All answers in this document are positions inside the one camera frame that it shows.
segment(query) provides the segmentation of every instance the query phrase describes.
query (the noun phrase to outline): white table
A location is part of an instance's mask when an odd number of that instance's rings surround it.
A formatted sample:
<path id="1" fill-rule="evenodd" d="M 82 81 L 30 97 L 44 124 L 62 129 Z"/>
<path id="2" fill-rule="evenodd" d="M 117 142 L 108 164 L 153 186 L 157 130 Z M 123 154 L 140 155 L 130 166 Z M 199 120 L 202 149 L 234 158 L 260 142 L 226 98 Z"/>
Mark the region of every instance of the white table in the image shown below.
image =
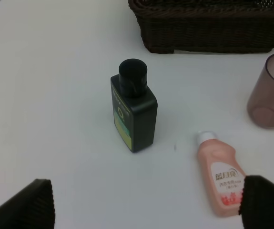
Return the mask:
<path id="1" fill-rule="evenodd" d="M 213 214 L 194 137 L 216 131 L 246 173 L 274 182 L 274 130 L 245 110 L 272 53 L 151 54 L 126 0 L 3 0 L 0 204 L 49 178 L 57 229 L 242 229 Z M 128 58 L 147 63 L 159 104 L 138 154 L 112 116 L 110 77 Z"/>

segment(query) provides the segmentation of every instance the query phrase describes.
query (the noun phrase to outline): translucent cup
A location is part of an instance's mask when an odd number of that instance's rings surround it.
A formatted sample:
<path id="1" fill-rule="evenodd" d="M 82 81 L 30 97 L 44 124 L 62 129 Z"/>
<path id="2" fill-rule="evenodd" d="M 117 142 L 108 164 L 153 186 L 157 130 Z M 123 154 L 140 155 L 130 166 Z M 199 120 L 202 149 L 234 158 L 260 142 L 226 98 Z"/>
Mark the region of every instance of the translucent cup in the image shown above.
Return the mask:
<path id="1" fill-rule="evenodd" d="M 266 61 L 249 98 L 247 111 L 258 126 L 274 128 L 274 54 Z"/>

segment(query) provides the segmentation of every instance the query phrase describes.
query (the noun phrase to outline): dark brown basket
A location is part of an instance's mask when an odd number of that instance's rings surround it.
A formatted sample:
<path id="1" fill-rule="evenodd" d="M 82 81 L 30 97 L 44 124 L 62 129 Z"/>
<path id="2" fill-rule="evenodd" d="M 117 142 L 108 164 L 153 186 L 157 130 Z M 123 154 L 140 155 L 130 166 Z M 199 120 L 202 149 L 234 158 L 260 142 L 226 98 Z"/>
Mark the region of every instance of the dark brown basket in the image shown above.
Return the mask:
<path id="1" fill-rule="evenodd" d="M 274 48 L 274 0 L 128 0 L 150 52 Z"/>

